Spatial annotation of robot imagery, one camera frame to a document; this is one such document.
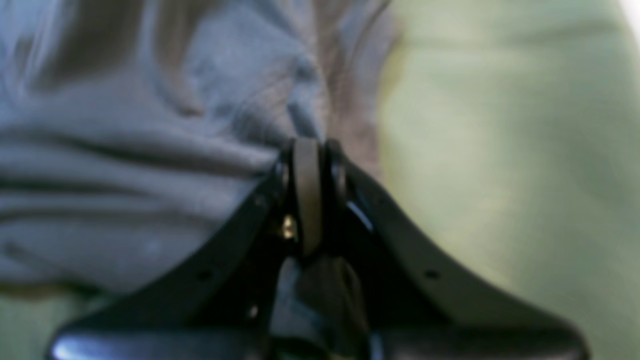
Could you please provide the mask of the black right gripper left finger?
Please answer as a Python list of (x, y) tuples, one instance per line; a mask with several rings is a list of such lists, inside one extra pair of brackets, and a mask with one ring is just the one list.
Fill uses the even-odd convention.
[(322, 152), (297, 139), (231, 218), (166, 275), (60, 330), (50, 360), (267, 360), (281, 266), (322, 241)]

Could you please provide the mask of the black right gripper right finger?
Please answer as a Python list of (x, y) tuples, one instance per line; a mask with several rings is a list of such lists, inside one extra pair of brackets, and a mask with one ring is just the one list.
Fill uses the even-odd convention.
[(324, 244), (354, 269), (366, 360), (588, 360), (581, 333), (457, 262), (338, 141), (323, 147)]

